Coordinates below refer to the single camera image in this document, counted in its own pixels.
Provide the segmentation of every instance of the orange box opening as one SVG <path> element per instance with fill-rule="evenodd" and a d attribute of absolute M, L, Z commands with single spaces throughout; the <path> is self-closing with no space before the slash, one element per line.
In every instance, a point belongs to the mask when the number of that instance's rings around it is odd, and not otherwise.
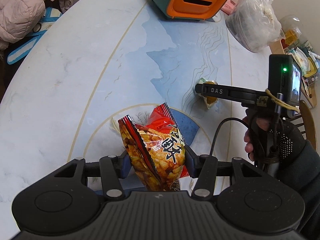
<path fill-rule="evenodd" d="M 213 17 L 227 0 L 170 0 L 167 14 L 174 17 L 208 19 Z"/>

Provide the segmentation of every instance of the table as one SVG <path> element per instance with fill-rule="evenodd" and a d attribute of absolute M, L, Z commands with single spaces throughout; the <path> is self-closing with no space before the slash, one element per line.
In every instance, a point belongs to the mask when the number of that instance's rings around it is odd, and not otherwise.
<path fill-rule="evenodd" d="M 226 100 L 208 110 L 194 85 L 205 77 L 264 90 L 270 49 L 247 51 L 222 12 L 213 20 L 168 21 L 151 0 L 80 0 L 45 33 L 0 104 L 0 239 L 18 232 L 18 192 L 75 157 L 121 154 L 115 122 L 124 115 L 144 123 L 166 101 L 197 154 L 208 153 L 222 119 L 245 116 Z M 222 127 L 219 160 L 247 158 L 244 132 L 239 123 Z M 227 186 L 219 178 L 215 193 Z"/>

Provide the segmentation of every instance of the snack bag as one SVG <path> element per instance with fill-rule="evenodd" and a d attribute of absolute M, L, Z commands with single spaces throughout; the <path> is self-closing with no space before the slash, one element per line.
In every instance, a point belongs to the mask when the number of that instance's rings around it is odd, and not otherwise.
<path fill-rule="evenodd" d="M 151 191 L 180 190 L 184 168 L 185 141 L 166 103 L 157 106 L 143 126 L 130 116 L 119 121 L 121 137 L 131 164 L 142 183 Z"/>

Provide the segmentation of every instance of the clear plastic bag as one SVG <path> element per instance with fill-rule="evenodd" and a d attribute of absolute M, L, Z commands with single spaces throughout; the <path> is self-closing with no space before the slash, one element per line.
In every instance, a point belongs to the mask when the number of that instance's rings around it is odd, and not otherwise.
<path fill-rule="evenodd" d="M 239 0 L 226 18 L 232 35 L 252 52 L 284 38 L 271 3 L 272 0 Z"/>

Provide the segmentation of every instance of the rope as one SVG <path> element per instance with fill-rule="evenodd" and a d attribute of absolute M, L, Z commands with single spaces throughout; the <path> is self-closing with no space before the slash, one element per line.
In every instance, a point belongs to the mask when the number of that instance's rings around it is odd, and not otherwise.
<path fill-rule="evenodd" d="M 293 111 L 296 111 L 298 113 L 300 113 L 300 110 L 294 106 L 290 106 L 288 105 L 287 103 L 285 103 L 284 101 L 281 101 L 279 98 L 276 98 L 273 94 L 271 94 L 270 90 L 269 89 L 266 89 L 266 93 L 268 96 L 271 97 L 272 101 L 274 101 L 277 105 L 283 107 L 283 108 L 286 108 L 286 109 L 289 109 L 289 110 L 293 110 Z"/>

